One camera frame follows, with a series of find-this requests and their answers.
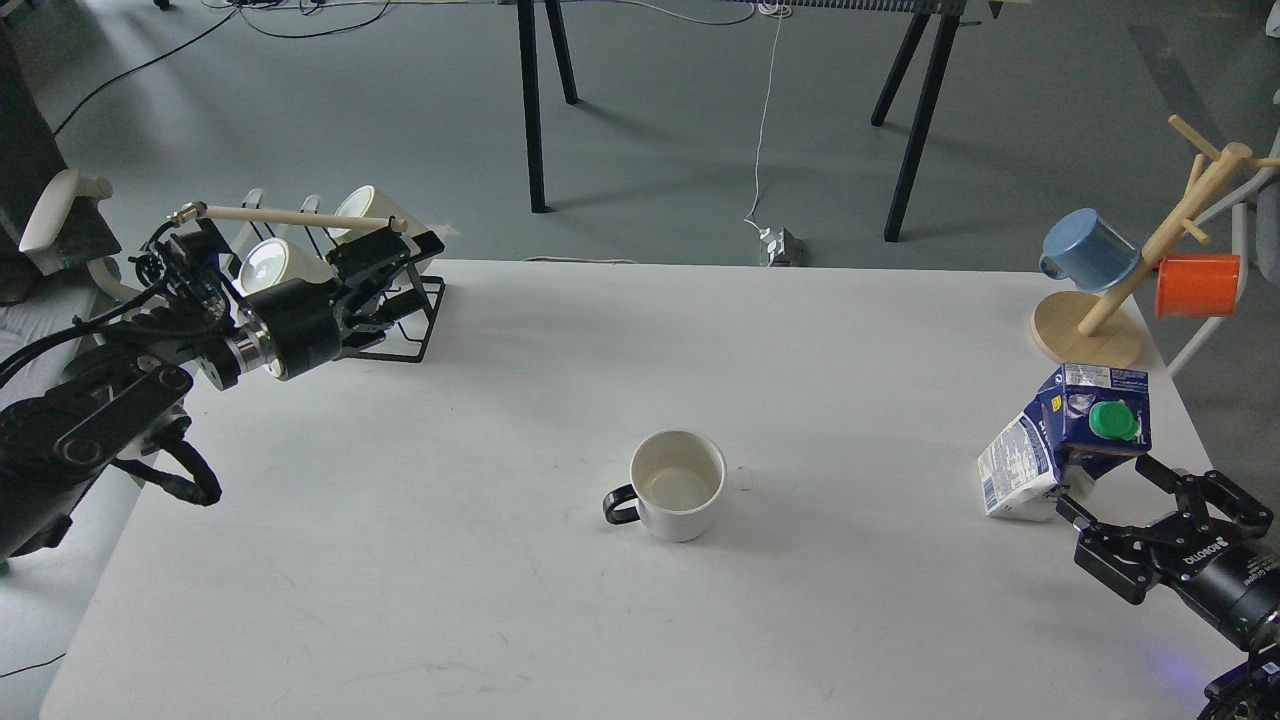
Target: white mug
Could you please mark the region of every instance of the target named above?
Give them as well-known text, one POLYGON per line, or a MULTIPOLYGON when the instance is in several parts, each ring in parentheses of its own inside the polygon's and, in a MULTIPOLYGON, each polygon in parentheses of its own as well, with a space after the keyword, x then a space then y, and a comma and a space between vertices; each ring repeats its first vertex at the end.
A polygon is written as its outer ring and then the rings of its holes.
POLYGON ((613 525, 640 520, 654 537, 686 542, 707 532, 724 489, 724 456, 691 430, 650 436, 631 457, 631 483, 604 496, 613 525), (635 507, 620 507, 635 500, 635 507))
MULTIPOLYGON (((404 232, 407 237, 417 237, 429 229, 419 222, 417 218, 410 215, 403 208, 401 208, 399 204, 388 197, 385 192, 371 184, 356 188, 355 192, 348 195, 347 199, 338 205, 338 210, 334 211, 334 215, 342 215, 343 218, 394 217, 397 220, 404 220, 408 223, 408 228, 404 232)), ((366 233, 367 231, 329 228, 329 237, 332 237, 337 245, 351 242, 366 233)))
POLYGON ((285 240, 269 237, 248 251, 233 284, 241 293, 252 295, 293 278, 308 283, 328 282, 333 274, 333 268, 323 258, 285 240))

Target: blue carton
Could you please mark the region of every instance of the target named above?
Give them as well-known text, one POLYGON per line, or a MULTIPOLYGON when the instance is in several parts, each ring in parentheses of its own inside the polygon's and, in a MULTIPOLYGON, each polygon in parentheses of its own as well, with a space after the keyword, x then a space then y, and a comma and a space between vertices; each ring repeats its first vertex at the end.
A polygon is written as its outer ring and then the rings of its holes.
POLYGON ((1079 465, 1100 478, 1151 450, 1147 373, 1060 366, 1036 392, 1041 423, 1060 468, 1079 465))
POLYGON ((1059 496, 1151 450, 1147 373, 1065 364, 978 456, 991 518, 1048 520, 1059 496))

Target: black cable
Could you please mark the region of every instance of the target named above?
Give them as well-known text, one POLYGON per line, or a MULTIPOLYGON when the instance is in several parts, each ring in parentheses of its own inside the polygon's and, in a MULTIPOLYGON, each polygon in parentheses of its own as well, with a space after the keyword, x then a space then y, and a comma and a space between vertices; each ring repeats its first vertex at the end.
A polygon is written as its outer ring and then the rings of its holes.
POLYGON ((36 667, 44 667, 45 665, 52 665, 54 662, 58 662, 59 660, 61 660, 64 657, 67 657, 65 652, 61 653, 61 655, 59 655, 58 657, 55 657, 52 660, 46 660, 46 661, 40 662, 37 665, 28 665, 26 667, 18 669, 18 670, 10 670, 10 671, 5 673, 4 675, 0 675, 0 680, 8 678, 10 675, 17 675, 18 673, 26 673, 27 670, 35 670, 36 667))
POLYGON ((219 331, 216 322, 206 322, 202 327, 191 329, 161 329, 161 328, 138 328, 127 324, 115 324, 101 328, 99 332, 102 337, 108 340, 118 341, 151 341, 151 340, 200 340, 211 334, 216 334, 219 331))
POLYGON ((99 332, 102 328, 102 325, 105 325, 110 320, 119 318, 120 315, 128 313, 129 310, 141 307, 147 300, 151 300, 161 290, 164 290, 164 284, 155 283, 143 290, 141 293, 138 293, 137 297, 133 297, 127 302, 122 302, 120 305, 113 307, 111 310, 108 310, 106 313, 102 313, 96 318, 91 318, 83 322, 74 320, 76 324, 73 324, 72 327, 64 331, 58 331, 51 336, 42 337, 27 345, 26 347, 18 350, 9 357, 5 357, 4 361, 0 361, 0 387, 8 384, 9 380, 12 380, 14 375, 18 374, 19 370, 26 368, 27 364, 35 360, 36 357, 44 355, 45 352, 49 352, 50 350, 58 347, 64 342, 78 340, 99 332))
POLYGON ((108 87, 110 87, 116 81, 124 79, 125 77, 128 77, 128 76, 131 76, 131 74, 133 74, 133 73, 136 73, 136 72, 138 72, 138 70, 141 70, 143 68, 150 68, 151 65, 159 63, 160 60, 164 60, 165 58, 168 58, 168 56, 178 53, 179 50, 189 47, 197 40, 207 36, 209 33, 211 33, 215 29, 218 29, 218 28, 223 27, 224 24, 227 24, 228 20, 230 20, 234 15, 236 15, 236 13, 228 13, 225 18, 218 20, 218 24, 215 24, 214 27, 211 27, 211 28, 206 29, 205 32, 197 35, 196 37, 192 37, 187 42, 183 42, 182 45, 174 47, 173 50, 165 53, 164 55, 160 55, 159 58, 154 58, 151 60, 147 60, 146 63, 142 63, 141 65, 138 65, 138 67, 136 67, 136 68, 133 68, 131 70, 124 70, 123 73, 120 73, 120 74, 115 76, 114 78, 104 82, 102 85, 97 86, 96 88, 93 88, 93 92, 90 92, 88 95, 86 95, 83 100, 81 100, 74 108, 72 108, 70 114, 68 114, 67 118, 63 119, 63 122, 58 124, 58 128, 54 129, 54 135, 58 135, 58 133, 63 132, 63 128, 67 127, 67 123, 72 122, 72 118, 76 117, 76 113, 79 113, 79 109, 83 108, 86 102, 88 102, 90 100, 92 100, 93 96, 97 95, 99 92, 102 92, 104 90, 106 90, 108 87))
POLYGON ((200 451, 183 439, 184 425, 179 421, 170 423, 163 430, 151 436, 151 439, 160 450, 168 452, 184 470, 191 473, 191 479, 173 473, 163 473, 138 460, 111 460, 111 465, 138 478, 140 480, 160 486, 166 493, 189 502, 192 505, 210 506, 221 498, 223 488, 218 483, 218 475, 205 461, 200 451))
POLYGON ((302 225, 302 229, 307 231, 307 240, 311 241, 311 249, 316 251, 316 258, 324 258, 324 252, 320 252, 320 246, 316 245, 316 236, 311 234, 311 228, 302 225))
POLYGON ((326 35, 338 35, 339 32, 349 32, 349 31, 353 31, 353 29, 357 29, 357 28, 371 26, 375 22, 383 19, 383 15, 387 14, 387 9, 390 8, 390 6, 392 6, 392 0, 383 0, 383 6, 381 6, 381 9, 378 10, 378 14, 374 15, 372 18, 369 18, 367 20, 365 20, 362 23, 356 23, 353 26, 339 27, 339 28, 334 28, 334 29, 326 29, 324 32, 310 32, 310 33, 306 33, 306 35, 283 35, 283 33, 278 33, 278 32, 265 31, 265 29, 257 27, 256 24, 253 24, 248 19, 248 15, 246 15, 244 13, 239 13, 239 17, 241 17, 242 20, 244 20, 244 24, 247 24, 248 27, 253 28, 255 31, 257 31, 257 32, 260 32, 260 33, 262 33, 262 35, 265 35, 268 37, 280 37, 280 38, 284 38, 284 40, 306 40, 308 37, 324 37, 326 35))

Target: blue mug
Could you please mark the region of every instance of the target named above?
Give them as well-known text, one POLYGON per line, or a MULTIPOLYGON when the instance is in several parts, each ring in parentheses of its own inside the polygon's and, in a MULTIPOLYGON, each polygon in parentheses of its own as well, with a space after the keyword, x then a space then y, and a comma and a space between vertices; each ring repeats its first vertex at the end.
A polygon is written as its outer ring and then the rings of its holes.
POLYGON ((1041 272, 1053 279, 1071 278, 1080 292, 1102 292, 1138 265, 1138 249, 1098 217, 1082 208, 1044 236, 1041 272))

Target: concrete floor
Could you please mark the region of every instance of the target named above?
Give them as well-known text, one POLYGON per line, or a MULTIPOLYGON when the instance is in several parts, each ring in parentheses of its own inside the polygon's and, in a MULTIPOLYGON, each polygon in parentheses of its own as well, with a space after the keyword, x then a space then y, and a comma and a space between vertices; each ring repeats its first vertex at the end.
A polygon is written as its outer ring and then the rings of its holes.
MULTIPOLYGON (((319 193, 332 210, 374 183, 422 220, 457 228, 452 258, 755 264, 759 242, 741 218, 780 31, 762 225, 803 238, 813 265, 1034 272, 1044 232, 1076 208, 1097 208, 1138 241, 1160 223, 1193 154, 1166 124, 1171 111, 1216 143, 1238 140, 1258 154, 1280 126, 1271 102, 1280 41, 1262 33, 1270 1, 1042 0, 1007 5, 995 22, 986 3, 972 5, 970 19, 983 23, 956 38, 896 245, 881 232, 933 27, 888 122, 872 128, 901 14, 800 8, 781 28, 759 15, 708 27, 634 5, 570 3, 584 100, 568 106, 539 9, 554 209, 544 215, 529 211, 511 5, 396 5, 370 27, 312 40, 266 37, 234 18, 95 97, 59 142, 73 167, 115 186, 101 210, 125 247, 189 200, 238 204, 264 187, 268 205, 319 193)), ((701 0, 663 6, 719 20, 750 12, 701 0)), ((56 126, 102 81, 228 12, 196 0, 166 13, 146 0, 40 1, 14 13, 8 32, 56 126)), ((376 12, 247 17, 305 33, 376 12)), ((1225 251, 1226 223, 1207 229, 1225 251)), ((1155 319, 1152 296, 1149 283, 1138 300, 1170 360, 1198 323, 1155 319)), ((1272 507, 1277 320, 1280 290, 1254 270, 1236 315, 1178 378, 1216 468, 1272 507)))

